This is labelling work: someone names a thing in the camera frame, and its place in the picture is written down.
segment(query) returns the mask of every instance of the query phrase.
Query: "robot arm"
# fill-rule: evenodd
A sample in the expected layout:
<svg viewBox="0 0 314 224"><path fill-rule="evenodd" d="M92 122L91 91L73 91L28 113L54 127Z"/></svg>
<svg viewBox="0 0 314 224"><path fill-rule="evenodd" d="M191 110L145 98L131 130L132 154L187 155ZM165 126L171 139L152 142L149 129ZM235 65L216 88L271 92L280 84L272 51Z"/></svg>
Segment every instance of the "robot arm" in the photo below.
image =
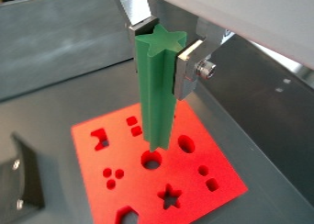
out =
<svg viewBox="0 0 314 224"><path fill-rule="evenodd" d="M136 35L152 33L157 18L151 15L147 0L115 1L125 18L128 37L133 44ZM184 99L195 89L197 76L203 79L212 76L215 65L208 59L221 44L224 33L224 28L199 18L196 25L199 38L187 45L176 58L172 93L177 100Z"/></svg>

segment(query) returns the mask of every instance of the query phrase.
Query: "red foam board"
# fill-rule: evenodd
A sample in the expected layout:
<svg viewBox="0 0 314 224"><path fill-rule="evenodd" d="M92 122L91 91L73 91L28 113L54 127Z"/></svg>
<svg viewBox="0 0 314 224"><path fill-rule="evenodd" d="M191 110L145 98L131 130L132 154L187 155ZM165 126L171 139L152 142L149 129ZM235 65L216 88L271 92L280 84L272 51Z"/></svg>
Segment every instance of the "red foam board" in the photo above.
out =
<svg viewBox="0 0 314 224"><path fill-rule="evenodd" d="M165 151L148 151L139 104L74 125L72 138L96 224L128 212L143 224L189 223L247 191L184 101Z"/></svg>

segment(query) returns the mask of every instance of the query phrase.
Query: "cross-shaped hole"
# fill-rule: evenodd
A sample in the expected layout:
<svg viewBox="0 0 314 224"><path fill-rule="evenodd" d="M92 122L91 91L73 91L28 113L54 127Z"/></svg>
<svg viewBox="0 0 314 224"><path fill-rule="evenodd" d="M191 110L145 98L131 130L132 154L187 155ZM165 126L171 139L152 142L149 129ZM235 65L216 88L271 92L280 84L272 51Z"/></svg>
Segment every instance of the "cross-shaped hole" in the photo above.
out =
<svg viewBox="0 0 314 224"><path fill-rule="evenodd" d="M165 185L165 191L157 193L157 197L163 199L163 209L168 209L171 206L176 208L180 207L180 203L177 201L180 195L180 190L173 190L171 185Z"/></svg>

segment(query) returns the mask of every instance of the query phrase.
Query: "green block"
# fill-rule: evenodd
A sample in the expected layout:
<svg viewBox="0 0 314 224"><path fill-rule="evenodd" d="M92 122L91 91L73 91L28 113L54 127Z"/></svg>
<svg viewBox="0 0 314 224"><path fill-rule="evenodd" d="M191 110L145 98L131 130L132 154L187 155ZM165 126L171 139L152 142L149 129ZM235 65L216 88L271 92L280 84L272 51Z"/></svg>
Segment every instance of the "green block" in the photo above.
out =
<svg viewBox="0 0 314 224"><path fill-rule="evenodd" d="M152 34L135 38L141 99L143 138L149 150L168 148L176 99L172 95L175 55L184 48L187 33L156 25Z"/></svg>

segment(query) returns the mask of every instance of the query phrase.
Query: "round hole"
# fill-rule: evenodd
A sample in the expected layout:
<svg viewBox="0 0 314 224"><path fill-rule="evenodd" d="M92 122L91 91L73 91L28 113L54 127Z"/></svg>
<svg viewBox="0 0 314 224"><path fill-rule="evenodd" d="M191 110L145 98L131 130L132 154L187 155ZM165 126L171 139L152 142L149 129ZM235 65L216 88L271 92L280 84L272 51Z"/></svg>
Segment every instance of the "round hole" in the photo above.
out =
<svg viewBox="0 0 314 224"><path fill-rule="evenodd" d="M208 168L205 166L203 166L203 165L199 167L199 174L201 176L208 175Z"/></svg>
<svg viewBox="0 0 314 224"><path fill-rule="evenodd" d="M107 182L107 188L109 189L109 190L112 190L113 188L115 188L115 181L111 179L111 180L108 180L108 182Z"/></svg>
<svg viewBox="0 0 314 224"><path fill-rule="evenodd" d="M112 175L112 170L109 168L103 170L103 176L109 177Z"/></svg>
<svg viewBox="0 0 314 224"><path fill-rule="evenodd" d="M192 153L195 151L195 145L192 139L187 135L181 135L177 139L179 147L184 153Z"/></svg>
<svg viewBox="0 0 314 224"><path fill-rule="evenodd" d="M155 170L161 164L160 154L153 152L144 152L141 155L141 166L148 170Z"/></svg>
<svg viewBox="0 0 314 224"><path fill-rule="evenodd" d="M116 177L117 179L121 179L123 176L124 176L124 171L123 171L121 169L117 169L117 170L115 171L115 177Z"/></svg>

